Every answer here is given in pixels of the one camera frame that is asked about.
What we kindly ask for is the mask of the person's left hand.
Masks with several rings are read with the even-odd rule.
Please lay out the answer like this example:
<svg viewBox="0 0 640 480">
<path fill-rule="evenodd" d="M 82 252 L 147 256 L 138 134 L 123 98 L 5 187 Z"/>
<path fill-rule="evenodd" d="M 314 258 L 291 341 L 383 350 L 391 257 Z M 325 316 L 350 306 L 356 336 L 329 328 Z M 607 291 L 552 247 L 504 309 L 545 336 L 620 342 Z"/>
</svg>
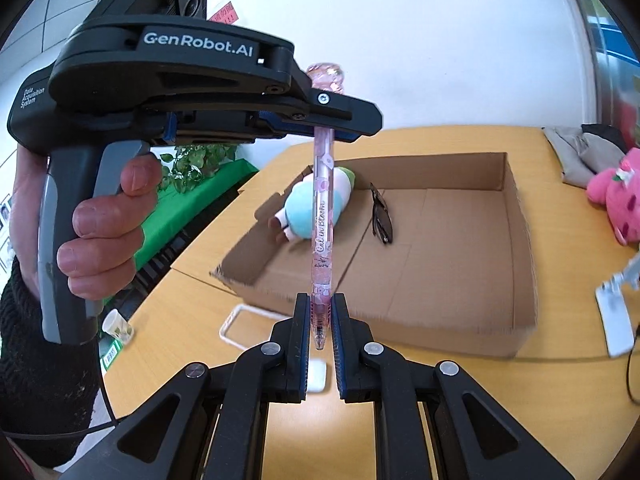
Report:
<svg viewBox="0 0 640 480">
<path fill-rule="evenodd" d="M 17 149 L 10 237 L 24 283 L 39 295 L 37 235 L 47 162 Z M 122 192 L 80 203 L 73 214 L 76 237 L 58 250 L 56 262 L 70 291 L 87 300 L 113 296 L 136 275 L 134 254 L 143 244 L 142 222 L 157 203 L 162 180 L 152 154 L 131 159 L 120 175 Z"/>
</svg>

